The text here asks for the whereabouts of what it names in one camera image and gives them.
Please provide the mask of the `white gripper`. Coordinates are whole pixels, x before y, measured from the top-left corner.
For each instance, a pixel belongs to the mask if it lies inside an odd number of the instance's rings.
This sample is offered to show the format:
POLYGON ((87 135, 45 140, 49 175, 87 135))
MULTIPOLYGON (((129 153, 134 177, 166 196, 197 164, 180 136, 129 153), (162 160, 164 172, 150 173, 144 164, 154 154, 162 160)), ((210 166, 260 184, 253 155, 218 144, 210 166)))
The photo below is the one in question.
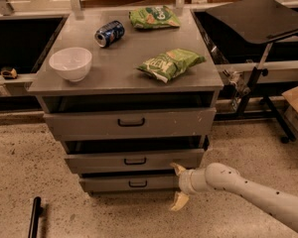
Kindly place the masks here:
POLYGON ((170 210, 179 211, 189 201, 188 195, 202 191, 201 182, 198 180, 199 172, 197 170, 186 170, 176 163, 171 163, 170 166, 174 169, 176 176, 179 177, 179 188, 181 190, 175 193, 170 210))

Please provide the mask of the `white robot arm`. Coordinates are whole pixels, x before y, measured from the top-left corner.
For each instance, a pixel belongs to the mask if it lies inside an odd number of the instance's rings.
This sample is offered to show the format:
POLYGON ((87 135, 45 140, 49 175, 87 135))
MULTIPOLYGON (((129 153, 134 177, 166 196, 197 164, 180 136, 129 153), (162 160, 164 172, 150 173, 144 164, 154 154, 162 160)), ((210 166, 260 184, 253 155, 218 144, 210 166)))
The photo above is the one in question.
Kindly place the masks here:
POLYGON ((175 192, 172 211, 181 210, 193 194, 226 191, 240 196, 298 233, 298 196, 243 178, 234 168, 220 163, 190 170, 176 163, 171 166, 180 189, 175 192))

